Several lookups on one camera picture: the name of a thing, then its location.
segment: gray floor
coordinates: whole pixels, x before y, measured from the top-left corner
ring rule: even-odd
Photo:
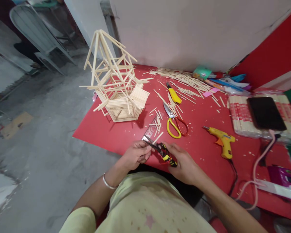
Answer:
[[[0,211],[0,232],[58,232],[78,198],[119,158],[72,137],[92,105],[92,91],[78,87],[90,83],[86,55],[74,59],[68,76],[44,71],[0,104],[11,117],[34,117],[10,140],[0,138],[0,170],[20,182]]]

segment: bracelet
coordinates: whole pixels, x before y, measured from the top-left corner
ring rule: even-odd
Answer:
[[[112,186],[110,186],[110,185],[106,182],[105,175],[106,175],[106,173],[103,174],[103,182],[104,182],[104,184],[105,184],[109,189],[116,189],[118,186],[116,186],[116,187],[112,187]]]

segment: yellow glue gun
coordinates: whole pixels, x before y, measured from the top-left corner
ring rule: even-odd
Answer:
[[[233,155],[232,155],[230,142],[235,142],[235,137],[228,135],[227,133],[224,133],[221,130],[218,130],[216,128],[206,127],[206,126],[204,126],[204,128],[207,129],[207,131],[210,134],[218,137],[218,140],[216,141],[216,143],[222,146],[221,156],[225,159],[231,159]]]

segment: packaged chopsticks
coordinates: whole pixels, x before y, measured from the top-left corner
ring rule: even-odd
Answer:
[[[271,97],[273,98],[278,111],[284,120],[284,123],[287,127],[287,130],[283,132],[275,132],[280,133],[281,138],[279,141],[290,143],[291,142],[291,104],[282,92],[278,91],[263,91],[257,92],[253,95],[253,97]],[[266,138],[270,139],[271,136],[268,133],[268,130],[260,130],[257,129],[249,111],[248,96],[240,96],[240,95],[231,95],[229,96],[229,104],[230,104],[230,112],[233,122],[233,127],[235,133],[250,137],[250,138]]]

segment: purple device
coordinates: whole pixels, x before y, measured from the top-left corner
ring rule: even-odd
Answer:
[[[290,169],[286,169],[279,166],[268,166],[267,169],[268,169],[269,176],[272,183],[275,183],[284,187],[288,187],[288,188],[291,186],[291,170]]]

